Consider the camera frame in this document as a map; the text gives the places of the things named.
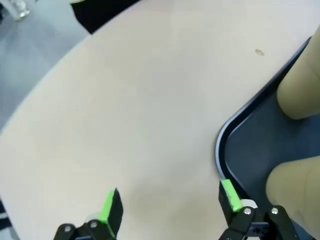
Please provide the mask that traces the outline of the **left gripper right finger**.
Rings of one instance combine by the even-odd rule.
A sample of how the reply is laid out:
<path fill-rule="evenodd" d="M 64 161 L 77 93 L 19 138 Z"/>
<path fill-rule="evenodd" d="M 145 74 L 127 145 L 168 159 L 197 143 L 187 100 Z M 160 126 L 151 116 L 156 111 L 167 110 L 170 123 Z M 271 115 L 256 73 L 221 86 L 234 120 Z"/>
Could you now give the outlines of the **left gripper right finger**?
<path fill-rule="evenodd" d="M 262 212 L 257 207 L 243 205 L 229 179 L 219 182 L 218 200 L 227 223 L 227 229 L 220 236 L 221 240 L 299 239 L 284 207 L 274 205 L 266 212 Z"/>

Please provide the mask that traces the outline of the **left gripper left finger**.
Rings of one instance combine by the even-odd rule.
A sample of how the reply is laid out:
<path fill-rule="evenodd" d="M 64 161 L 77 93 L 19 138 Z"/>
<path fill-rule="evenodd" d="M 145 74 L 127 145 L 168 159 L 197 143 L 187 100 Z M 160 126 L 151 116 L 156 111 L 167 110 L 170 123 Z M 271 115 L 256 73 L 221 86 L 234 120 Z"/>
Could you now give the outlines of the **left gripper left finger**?
<path fill-rule="evenodd" d="M 121 226 L 124 208 L 117 188 L 111 190 L 97 219 L 76 227 L 61 224 L 54 240 L 116 240 Z"/>

